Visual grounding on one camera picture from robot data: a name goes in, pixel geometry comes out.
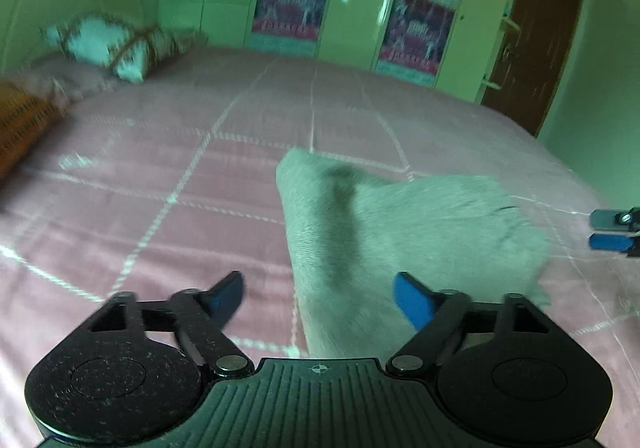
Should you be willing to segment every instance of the folded towel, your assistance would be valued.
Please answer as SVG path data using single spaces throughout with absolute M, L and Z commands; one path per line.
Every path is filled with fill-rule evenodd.
M 386 362 L 411 338 L 415 331 L 392 295 L 398 271 L 476 301 L 522 293 L 549 303 L 537 284 L 546 235 L 491 177 L 395 183 L 294 149 L 276 182 L 312 355 Z

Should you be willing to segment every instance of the brown wooden door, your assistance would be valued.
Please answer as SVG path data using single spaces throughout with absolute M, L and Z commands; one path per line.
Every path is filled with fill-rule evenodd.
M 582 0 L 514 0 L 508 30 L 482 105 L 510 117 L 537 135 L 556 92 Z

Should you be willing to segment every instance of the patterned cushion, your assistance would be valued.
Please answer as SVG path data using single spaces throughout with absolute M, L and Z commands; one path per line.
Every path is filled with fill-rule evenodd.
M 9 82 L 0 83 L 0 179 L 23 157 L 62 112 Z
M 51 26 L 43 37 L 67 56 L 111 69 L 133 83 L 142 82 L 161 60 L 187 51 L 193 41 L 193 37 L 175 37 L 157 26 L 136 28 L 100 14 Z

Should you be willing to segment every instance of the orange pillow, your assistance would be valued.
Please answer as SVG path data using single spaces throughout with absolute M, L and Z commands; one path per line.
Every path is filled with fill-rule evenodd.
M 10 82 L 0 82 L 0 179 L 61 114 L 50 100 L 32 96 Z

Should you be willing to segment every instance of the mattress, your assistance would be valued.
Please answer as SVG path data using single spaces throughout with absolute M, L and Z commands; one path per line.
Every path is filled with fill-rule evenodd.
M 0 187 L 0 445 L 40 440 L 23 398 L 34 364 L 116 291 L 164 299 L 234 269 L 225 330 L 254 361 L 308 356 L 275 167 L 292 147 L 410 182 L 489 174 L 553 244 L 548 313 L 608 372 L 599 439 L 640 438 L 640 261 L 591 251 L 604 202 L 506 117 L 329 64 L 205 49 L 143 85 L 75 104 Z

